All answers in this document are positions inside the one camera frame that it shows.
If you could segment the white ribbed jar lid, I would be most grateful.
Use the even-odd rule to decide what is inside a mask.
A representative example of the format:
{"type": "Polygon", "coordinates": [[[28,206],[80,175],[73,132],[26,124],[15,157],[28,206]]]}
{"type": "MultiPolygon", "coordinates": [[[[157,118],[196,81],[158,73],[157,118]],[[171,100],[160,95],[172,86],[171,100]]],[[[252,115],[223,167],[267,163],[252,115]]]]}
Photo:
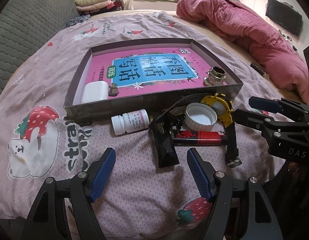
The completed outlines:
{"type": "Polygon", "coordinates": [[[193,131],[210,132],[217,122],[217,114],[206,104],[191,103],[185,109],[184,122],[193,131]]]}

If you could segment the black faceted tube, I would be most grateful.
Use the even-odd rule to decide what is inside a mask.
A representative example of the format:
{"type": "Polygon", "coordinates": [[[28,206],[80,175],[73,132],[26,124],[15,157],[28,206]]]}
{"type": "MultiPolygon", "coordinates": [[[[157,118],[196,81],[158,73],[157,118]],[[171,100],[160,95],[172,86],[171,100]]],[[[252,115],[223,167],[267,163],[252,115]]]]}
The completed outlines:
{"type": "Polygon", "coordinates": [[[176,150],[170,133],[175,118],[166,112],[154,119],[149,128],[154,137],[154,144],[158,156],[158,167],[165,168],[179,164],[176,150]]]}

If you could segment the black wall television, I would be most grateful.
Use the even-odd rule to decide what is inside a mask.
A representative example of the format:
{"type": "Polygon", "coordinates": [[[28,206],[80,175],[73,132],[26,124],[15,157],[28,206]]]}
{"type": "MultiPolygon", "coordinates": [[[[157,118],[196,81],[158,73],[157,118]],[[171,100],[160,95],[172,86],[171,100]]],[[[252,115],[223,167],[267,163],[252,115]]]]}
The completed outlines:
{"type": "Polygon", "coordinates": [[[278,0],[268,0],[266,16],[293,35],[300,35],[303,26],[302,15],[290,5],[278,0]]]}

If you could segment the white earbuds case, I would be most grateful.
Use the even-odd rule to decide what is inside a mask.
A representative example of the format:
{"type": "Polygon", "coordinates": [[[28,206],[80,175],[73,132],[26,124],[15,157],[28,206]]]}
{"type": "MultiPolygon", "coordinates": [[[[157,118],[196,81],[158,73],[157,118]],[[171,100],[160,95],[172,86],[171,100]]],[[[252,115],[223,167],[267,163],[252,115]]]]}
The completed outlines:
{"type": "Polygon", "coordinates": [[[90,103],[108,99],[109,86],[105,81],[91,82],[85,85],[81,103],[90,103]]]}

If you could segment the white pill bottle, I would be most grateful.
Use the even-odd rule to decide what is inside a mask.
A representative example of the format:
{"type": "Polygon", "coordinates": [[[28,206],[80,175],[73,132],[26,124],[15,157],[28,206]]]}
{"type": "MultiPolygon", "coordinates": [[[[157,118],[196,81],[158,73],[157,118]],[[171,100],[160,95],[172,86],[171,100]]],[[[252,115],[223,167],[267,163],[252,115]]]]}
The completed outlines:
{"type": "Polygon", "coordinates": [[[150,120],[145,109],[111,117],[115,135],[134,133],[148,129],[150,120]]]}

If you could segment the pink strawberry print blanket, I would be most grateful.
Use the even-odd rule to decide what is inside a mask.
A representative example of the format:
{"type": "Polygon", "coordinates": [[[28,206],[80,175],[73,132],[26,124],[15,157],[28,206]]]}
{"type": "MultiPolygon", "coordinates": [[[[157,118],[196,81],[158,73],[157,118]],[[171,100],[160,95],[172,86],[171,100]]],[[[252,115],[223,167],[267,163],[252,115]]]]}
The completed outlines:
{"type": "Polygon", "coordinates": [[[155,239],[212,213],[189,142],[229,177],[271,180],[255,128],[235,124],[253,96],[280,99],[248,64],[164,12],[89,20],[57,33],[0,95],[0,219],[33,222],[23,239],[155,239]]]}

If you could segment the brass metal fitting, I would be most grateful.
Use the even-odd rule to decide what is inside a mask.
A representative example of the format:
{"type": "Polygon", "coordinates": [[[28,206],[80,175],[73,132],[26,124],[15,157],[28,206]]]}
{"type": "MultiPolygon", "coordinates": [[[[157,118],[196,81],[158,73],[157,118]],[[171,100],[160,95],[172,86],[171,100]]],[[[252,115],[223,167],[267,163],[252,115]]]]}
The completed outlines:
{"type": "Polygon", "coordinates": [[[226,78],[225,71],[220,67],[214,66],[207,72],[207,76],[204,78],[203,83],[206,86],[219,86],[223,85],[226,78]]]}

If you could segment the small bronze binder clip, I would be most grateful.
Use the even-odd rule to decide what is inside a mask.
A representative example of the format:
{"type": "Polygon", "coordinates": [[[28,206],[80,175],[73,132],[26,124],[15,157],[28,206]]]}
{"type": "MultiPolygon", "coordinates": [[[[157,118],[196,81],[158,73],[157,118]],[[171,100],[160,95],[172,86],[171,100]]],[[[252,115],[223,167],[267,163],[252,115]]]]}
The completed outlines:
{"type": "Polygon", "coordinates": [[[112,83],[109,85],[109,91],[108,91],[108,96],[110,97],[116,97],[119,94],[119,89],[116,83],[112,83]]]}

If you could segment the shallow grey cardboard box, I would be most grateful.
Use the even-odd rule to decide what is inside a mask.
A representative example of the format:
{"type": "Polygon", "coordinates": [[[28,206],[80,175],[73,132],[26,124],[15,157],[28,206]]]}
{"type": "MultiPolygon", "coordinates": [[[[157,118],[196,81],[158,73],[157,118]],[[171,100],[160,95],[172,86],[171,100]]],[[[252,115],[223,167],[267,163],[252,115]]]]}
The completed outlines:
{"type": "Polygon", "coordinates": [[[197,94],[235,98],[242,81],[213,52],[187,38],[144,38],[87,50],[70,82],[71,119],[108,119],[134,110],[160,111],[197,94]]]}

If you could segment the red and black lighter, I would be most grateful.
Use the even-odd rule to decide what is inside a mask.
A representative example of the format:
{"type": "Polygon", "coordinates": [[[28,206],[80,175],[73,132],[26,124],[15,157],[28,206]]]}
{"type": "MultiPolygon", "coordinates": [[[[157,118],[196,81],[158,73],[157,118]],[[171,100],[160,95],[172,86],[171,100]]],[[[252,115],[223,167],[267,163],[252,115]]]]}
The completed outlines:
{"type": "Polygon", "coordinates": [[[228,144],[228,137],[223,132],[179,131],[172,141],[176,146],[221,146],[228,144]]]}

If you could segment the yellow and black wristwatch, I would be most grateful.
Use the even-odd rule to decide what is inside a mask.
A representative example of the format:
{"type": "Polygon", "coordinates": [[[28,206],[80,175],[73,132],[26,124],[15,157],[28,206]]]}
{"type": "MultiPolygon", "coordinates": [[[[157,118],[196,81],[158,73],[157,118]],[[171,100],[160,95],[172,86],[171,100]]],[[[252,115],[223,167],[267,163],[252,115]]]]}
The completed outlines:
{"type": "Polygon", "coordinates": [[[239,158],[237,148],[233,103],[225,94],[192,94],[180,99],[170,108],[166,109],[163,113],[169,112],[175,118],[170,130],[171,136],[173,137],[173,134],[179,131],[193,131],[184,122],[185,109],[191,103],[206,104],[216,112],[217,122],[214,124],[211,132],[223,132],[228,137],[228,144],[222,145],[226,147],[225,164],[230,168],[240,166],[242,161],[239,158]]]}

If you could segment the stack of folded clothes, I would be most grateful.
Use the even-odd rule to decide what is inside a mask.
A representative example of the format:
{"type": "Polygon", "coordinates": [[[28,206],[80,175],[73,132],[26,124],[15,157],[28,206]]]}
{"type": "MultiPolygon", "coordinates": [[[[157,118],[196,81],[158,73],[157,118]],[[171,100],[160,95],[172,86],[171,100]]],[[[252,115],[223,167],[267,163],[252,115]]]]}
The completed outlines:
{"type": "Polygon", "coordinates": [[[122,0],[75,0],[75,4],[81,16],[123,10],[122,0]]]}

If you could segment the grey quilted headboard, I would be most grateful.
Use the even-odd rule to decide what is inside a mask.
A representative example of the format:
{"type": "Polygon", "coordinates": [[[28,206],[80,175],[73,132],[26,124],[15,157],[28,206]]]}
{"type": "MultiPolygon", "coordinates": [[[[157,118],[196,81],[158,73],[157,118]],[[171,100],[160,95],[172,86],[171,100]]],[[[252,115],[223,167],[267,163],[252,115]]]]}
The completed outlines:
{"type": "Polygon", "coordinates": [[[9,0],[0,13],[0,95],[12,74],[77,16],[75,0],[9,0]]]}

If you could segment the red crumpled duvet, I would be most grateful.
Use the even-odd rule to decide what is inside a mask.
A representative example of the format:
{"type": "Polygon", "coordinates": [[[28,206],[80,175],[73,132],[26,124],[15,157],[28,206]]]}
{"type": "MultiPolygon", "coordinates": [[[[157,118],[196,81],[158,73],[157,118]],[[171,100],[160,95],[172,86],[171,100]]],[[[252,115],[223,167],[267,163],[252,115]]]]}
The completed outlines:
{"type": "Polygon", "coordinates": [[[307,64],[282,35],[255,11],[232,0],[180,0],[177,15],[206,25],[216,35],[247,50],[280,89],[297,90],[309,104],[307,64]]]}

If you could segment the black labelled box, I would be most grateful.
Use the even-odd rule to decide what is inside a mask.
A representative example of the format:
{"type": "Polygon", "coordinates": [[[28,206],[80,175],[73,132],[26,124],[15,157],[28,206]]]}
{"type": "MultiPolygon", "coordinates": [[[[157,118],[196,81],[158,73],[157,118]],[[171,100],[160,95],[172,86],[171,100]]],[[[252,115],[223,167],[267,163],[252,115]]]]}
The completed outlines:
{"type": "Polygon", "coordinates": [[[266,80],[270,79],[269,75],[264,70],[262,70],[257,64],[255,64],[254,62],[250,63],[250,67],[253,68],[253,70],[255,70],[256,72],[258,72],[266,80]]]}

